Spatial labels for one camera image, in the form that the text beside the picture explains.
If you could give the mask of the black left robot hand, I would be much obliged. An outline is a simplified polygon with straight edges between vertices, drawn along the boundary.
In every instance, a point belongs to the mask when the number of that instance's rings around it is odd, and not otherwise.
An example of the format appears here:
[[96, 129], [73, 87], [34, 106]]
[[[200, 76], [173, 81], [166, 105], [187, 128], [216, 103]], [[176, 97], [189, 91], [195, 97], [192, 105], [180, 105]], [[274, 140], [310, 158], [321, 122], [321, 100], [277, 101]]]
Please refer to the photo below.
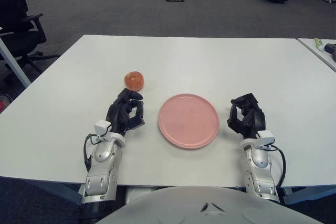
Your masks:
[[110, 105], [106, 121], [110, 122], [110, 132], [125, 136], [128, 130], [134, 130], [144, 124], [143, 96], [138, 92], [123, 89]]

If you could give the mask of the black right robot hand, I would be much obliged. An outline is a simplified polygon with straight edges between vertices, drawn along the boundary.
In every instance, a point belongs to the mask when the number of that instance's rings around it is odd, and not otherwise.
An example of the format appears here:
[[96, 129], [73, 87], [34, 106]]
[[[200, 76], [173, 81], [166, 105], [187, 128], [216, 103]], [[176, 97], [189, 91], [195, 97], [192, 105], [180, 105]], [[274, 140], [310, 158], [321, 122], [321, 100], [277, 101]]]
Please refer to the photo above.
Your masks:
[[266, 129], [265, 115], [252, 93], [232, 99], [231, 104], [227, 124], [243, 139], [257, 138], [257, 132]]

